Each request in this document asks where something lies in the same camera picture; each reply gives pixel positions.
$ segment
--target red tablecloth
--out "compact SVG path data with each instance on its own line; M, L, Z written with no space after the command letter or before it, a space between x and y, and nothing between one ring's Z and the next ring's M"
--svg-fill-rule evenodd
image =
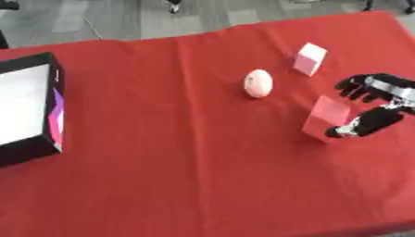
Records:
M329 53L291 69L306 42ZM52 51L67 71L64 154L0 169L3 237L354 236L415 228L415 119L324 145L301 132L352 74L415 78L415 43L384 12ZM271 95L249 99L265 69ZM355 112L368 108L350 103Z

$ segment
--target gray floor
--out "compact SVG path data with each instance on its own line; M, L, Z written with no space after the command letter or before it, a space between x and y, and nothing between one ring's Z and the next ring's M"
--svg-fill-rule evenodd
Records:
M20 0L21 10L1 11L0 29L13 47L96 39L88 19L105 39L138 40L216 31L232 25L356 12L361 0L291 4L291 0L183 0L178 15L161 0ZM378 0L376 8L396 14L415 33L415 14L404 0ZM412 236L413 233L385 235Z

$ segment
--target white ball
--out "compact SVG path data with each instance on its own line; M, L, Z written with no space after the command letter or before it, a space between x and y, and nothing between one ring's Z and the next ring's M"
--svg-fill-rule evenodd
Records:
M249 95L261 98L272 90L272 77L267 71L256 69L246 76L244 86Z

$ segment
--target small cube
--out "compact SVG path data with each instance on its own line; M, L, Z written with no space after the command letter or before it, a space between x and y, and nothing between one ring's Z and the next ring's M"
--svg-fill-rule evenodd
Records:
M298 53L294 68L311 77L319 69L326 53L327 50L307 43Z
M345 125L349 112L348 106L322 95L309 114L303 132L324 143L330 143L336 138L327 137L325 131L333 126Z

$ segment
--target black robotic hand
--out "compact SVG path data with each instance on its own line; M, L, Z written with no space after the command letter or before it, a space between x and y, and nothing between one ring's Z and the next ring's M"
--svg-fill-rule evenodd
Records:
M415 88L415 81L399 78L394 75L379 73L379 74L360 74L337 83L335 89L341 90L341 96L348 96L351 100L356 100L362 95L365 95L363 102L369 103L377 98L382 98L386 101L391 101L394 95L385 88L385 90L371 86L371 81L382 81L391 87L399 88Z
M367 136L402 120L404 115L399 112L415 111L415 82L394 75L356 75L340 81L335 88L352 100L364 96L366 103L381 98L389 104L363 112L348 125L328 129L329 137Z

